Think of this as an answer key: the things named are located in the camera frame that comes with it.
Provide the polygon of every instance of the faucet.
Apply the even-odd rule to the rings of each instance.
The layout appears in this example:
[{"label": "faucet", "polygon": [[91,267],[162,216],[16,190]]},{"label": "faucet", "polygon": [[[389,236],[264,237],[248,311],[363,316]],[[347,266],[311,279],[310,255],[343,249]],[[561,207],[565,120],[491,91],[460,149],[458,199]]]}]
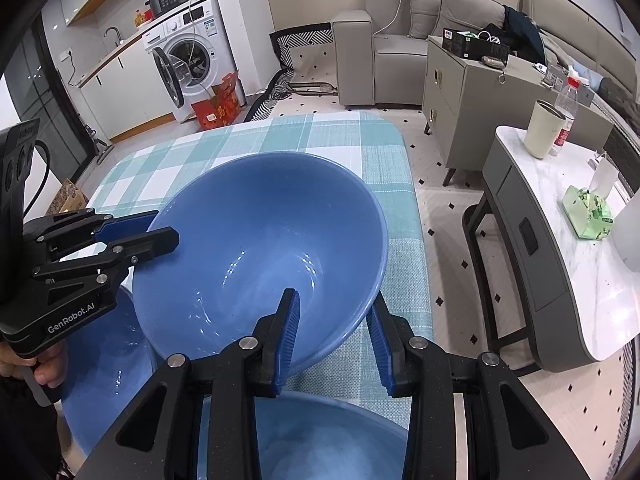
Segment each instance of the faucet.
[{"label": "faucet", "polygon": [[122,44],[122,43],[123,43],[123,41],[122,41],[122,36],[120,35],[120,31],[119,31],[116,27],[109,27],[107,30],[105,30],[105,31],[104,31],[104,37],[105,37],[105,38],[107,37],[107,33],[108,33],[111,29],[115,30],[115,31],[116,31],[116,34],[118,35],[118,44]]}]

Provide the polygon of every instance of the sofa seat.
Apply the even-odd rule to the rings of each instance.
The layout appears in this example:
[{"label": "sofa seat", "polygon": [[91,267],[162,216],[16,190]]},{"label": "sofa seat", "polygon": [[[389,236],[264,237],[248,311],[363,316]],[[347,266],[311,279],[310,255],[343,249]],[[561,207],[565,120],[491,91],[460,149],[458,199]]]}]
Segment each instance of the sofa seat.
[{"label": "sofa seat", "polygon": [[427,42],[408,36],[374,36],[376,103],[421,105],[427,70]]}]

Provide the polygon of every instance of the large blue bowl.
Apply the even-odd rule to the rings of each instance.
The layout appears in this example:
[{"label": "large blue bowl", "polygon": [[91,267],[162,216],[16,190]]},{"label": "large blue bowl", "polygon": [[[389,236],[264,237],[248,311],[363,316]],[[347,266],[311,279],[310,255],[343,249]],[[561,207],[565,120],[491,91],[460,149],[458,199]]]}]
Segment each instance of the large blue bowl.
[{"label": "large blue bowl", "polygon": [[[210,399],[202,407],[198,480],[206,480]],[[407,431],[341,400],[297,392],[255,399],[262,480],[399,480]]]},{"label": "large blue bowl", "polygon": [[378,200],[350,170],[315,155],[260,153],[204,173],[149,229],[178,248],[134,272],[140,326],[166,358],[220,352],[300,294],[290,374],[322,360],[362,321],[380,290],[388,235]]},{"label": "large blue bowl", "polygon": [[118,306],[66,339],[69,368],[62,407],[78,446],[89,454],[151,377],[152,349],[120,288]]}]

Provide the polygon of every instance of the bottle label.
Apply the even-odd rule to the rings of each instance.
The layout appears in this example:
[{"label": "bottle label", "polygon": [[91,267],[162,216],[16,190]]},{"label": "bottle label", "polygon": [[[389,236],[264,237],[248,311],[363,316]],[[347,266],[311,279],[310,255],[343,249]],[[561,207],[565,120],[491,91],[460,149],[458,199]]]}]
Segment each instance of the bottle label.
[{"label": "bottle label", "polygon": [[558,138],[554,141],[554,144],[556,146],[564,145],[564,142],[566,141],[566,138],[569,136],[569,131],[571,131],[571,127],[573,125],[574,125],[574,120],[567,118],[566,122],[564,123],[564,126],[562,127],[562,130],[560,130],[560,134],[558,135]]}]

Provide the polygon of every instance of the white marble table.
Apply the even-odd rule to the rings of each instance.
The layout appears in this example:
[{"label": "white marble table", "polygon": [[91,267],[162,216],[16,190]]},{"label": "white marble table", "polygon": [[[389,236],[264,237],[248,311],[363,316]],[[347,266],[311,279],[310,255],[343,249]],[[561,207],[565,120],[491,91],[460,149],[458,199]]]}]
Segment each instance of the white marble table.
[{"label": "white marble table", "polygon": [[[558,156],[534,158],[526,132],[499,126],[482,169],[485,193],[463,215],[491,351],[527,339],[535,364],[559,372],[602,361],[640,333],[640,273],[620,258],[611,238],[578,238],[562,206],[569,186],[588,187],[592,150],[566,143]],[[613,215],[625,205],[616,187]],[[507,248],[526,326],[497,333],[494,304],[476,239],[482,218],[495,216]]]},{"label": "white marble table", "polygon": [[[522,143],[525,133],[500,126],[496,137],[545,215],[570,279],[586,350],[602,361],[640,333],[640,274],[622,262],[612,239],[578,238],[562,208],[567,187],[581,189],[591,182],[588,161],[594,153],[567,142],[558,156],[538,160]],[[625,205],[615,187],[607,203],[614,215]]]}]

